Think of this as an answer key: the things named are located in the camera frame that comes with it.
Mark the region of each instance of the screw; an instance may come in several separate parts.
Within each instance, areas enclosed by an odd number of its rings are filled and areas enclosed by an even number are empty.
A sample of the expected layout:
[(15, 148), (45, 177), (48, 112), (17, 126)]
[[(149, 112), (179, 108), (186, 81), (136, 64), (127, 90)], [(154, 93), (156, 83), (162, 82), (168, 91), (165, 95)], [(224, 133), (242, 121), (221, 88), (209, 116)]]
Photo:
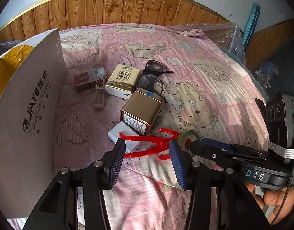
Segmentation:
[(100, 167), (102, 165), (103, 165), (102, 161), (96, 161), (96, 162), (94, 162), (94, 166), (95, 167)]
[(226, 169), (226, 173), (229, 175), (233, 174), (233, 169), (231, 168)]
[(61, 174), (66, 174), (68, 172), (68, 168), (61, 169)]
[(200, 166), (200, 162), (198, 162), (198, 161), (192, 161), (192, 166), (199, 167)]

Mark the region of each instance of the dark floor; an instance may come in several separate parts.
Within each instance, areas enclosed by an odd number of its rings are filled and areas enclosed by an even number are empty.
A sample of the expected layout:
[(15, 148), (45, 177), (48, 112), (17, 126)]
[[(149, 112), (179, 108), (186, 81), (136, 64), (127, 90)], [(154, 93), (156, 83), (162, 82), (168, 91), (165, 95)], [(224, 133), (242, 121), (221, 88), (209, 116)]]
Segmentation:
[(294, 96), (294, 39), (273, 56), (271, 61), (278, 66), (279, 76), (274, 77), (274, 83), (270, 82), (272, 87), (267, 91), (269, 97), (273, 97), (278, 90)]

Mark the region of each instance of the eyeglasses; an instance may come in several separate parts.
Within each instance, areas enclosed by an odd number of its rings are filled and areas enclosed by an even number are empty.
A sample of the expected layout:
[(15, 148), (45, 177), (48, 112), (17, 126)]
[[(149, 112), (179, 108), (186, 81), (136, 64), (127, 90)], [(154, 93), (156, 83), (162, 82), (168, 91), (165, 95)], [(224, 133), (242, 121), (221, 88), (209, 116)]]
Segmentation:
[(141, 87), (161, 96), (163, 92), (163, 83), (158, 76), (165, 73), (173, 73), (173, 71), (167, 70), (167, 67), (158, 61), (147, 61), (147, 64), (142, 71), (142, 75), (137, 82), (137, 88)]

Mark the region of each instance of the wood paneling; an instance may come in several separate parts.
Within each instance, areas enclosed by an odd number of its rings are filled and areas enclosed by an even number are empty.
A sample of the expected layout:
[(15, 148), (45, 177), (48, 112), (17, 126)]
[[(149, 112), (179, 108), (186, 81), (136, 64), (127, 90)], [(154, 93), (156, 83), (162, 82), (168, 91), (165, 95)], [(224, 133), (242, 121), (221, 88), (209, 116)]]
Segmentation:
[(0, 42), (25, 40), (53, 28), (120, 22), (170, 26), (227, 20), (189, 0), (51, 0), (8, 24)]
[(34, 10), (36, 32), (38, 34), (50, 29), (48, 3), (37, 6)]
[(179, 0), (162, 0), (160, 13), (158, 16), (158, 25), (171, 26), (175, 17)]
[(52, 0), (48, 2), (50, 28), (60, 31), (67, 29), (65, 0)]
[(140, 14), (144, 0), (124, 0), (122, 22), (140, 23)]
[(104, 0), (103, 23), (120, 23), (122, 21), (122, 6), (124, 0)]
[(65, 0), (67, 28), (84, 26), (84, 0)]
[(84, 24), (102, 24), (103, 0), (84, 0)]
[(246, 51), (248, 69), (273, 56), (294, 37), (294, 19), (255, 33)]
[(140, 15), (140, 23), (156, 24), (160, 13), (162, 0), (144, 0)]
[(23, 40), (25, 39), (25, 35), (23, 33), (23, 26), (21, 17), (11, 22), (11, 29), (14, 40)]
[(25, 40), (37, 34), (33, 10), (24, 13), (21, 16), (21, 20)]

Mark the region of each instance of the black cable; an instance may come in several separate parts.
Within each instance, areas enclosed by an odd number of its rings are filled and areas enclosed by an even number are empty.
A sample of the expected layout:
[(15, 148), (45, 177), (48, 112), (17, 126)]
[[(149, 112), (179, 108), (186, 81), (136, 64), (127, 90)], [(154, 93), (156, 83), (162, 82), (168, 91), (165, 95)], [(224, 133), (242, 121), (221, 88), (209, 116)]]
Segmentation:
[(284, 203), (285, 203), (285, 200), (286, 200), (286, 198), (287, 198), (287, 195), (289, 194), (289, 190), (290, 190), (290, 186), (291, 186), (291, 182), (292, 182), (293, 175), (294, 175), (294, 166), (293, 166), (293, 168), (292, 168), (292, 170), (291, 170), (291, 174), (290, 174), (290, 177), (289, 177), (289, 182), (288, 182), (288, 184), (287, 184), (287, 190), (285, 191), (285, 195), (284, 195), (283, 201), (282, 201), (282, 203), (281, 203), (281, 205), (280, 205), (280, 208), (279, 208), (279, 210), (278, 210), (278, 212), (277, 212), (275, 218), (273, 219), (273, 221), (272, 221), (272, 223), (271, 223), (271, 226), (272, 226), (272, 225), (275, 223), (275, 221), (277, 220), (277, 218), (278, 218), (278, 216), (279, 216), (279, 214), (280, 214), (280, 212), (281, 212), (281, 209), (282, 209), (283, 206), (284, 206)]

